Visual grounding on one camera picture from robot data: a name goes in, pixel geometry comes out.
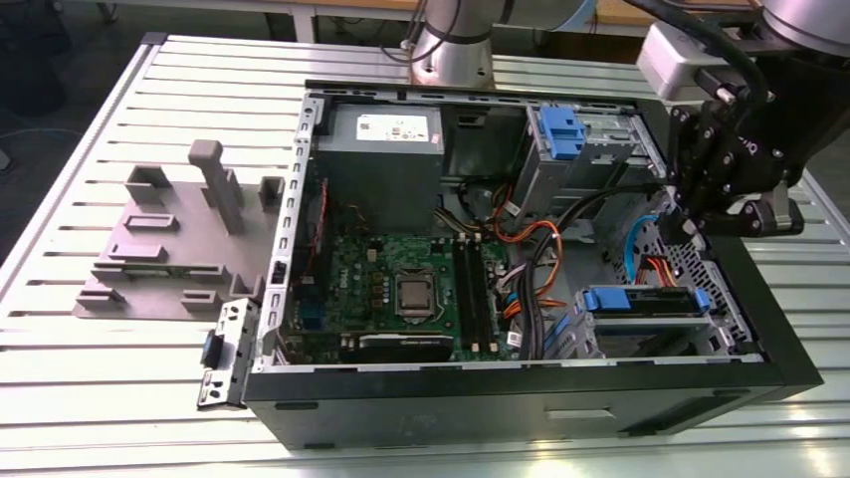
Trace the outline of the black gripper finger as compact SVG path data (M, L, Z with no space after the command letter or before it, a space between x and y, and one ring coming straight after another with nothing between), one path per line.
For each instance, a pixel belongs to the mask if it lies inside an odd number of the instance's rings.
M703 234L747 238L794 236L804 228L792 199L748 200L736 213L709 212L693 219L693 223Z
M671 109L665 162L675 206L660 219L660 232L668 244L685 244L691 240L693 230L701 228L700 222L711 211L723 112L719 102Z

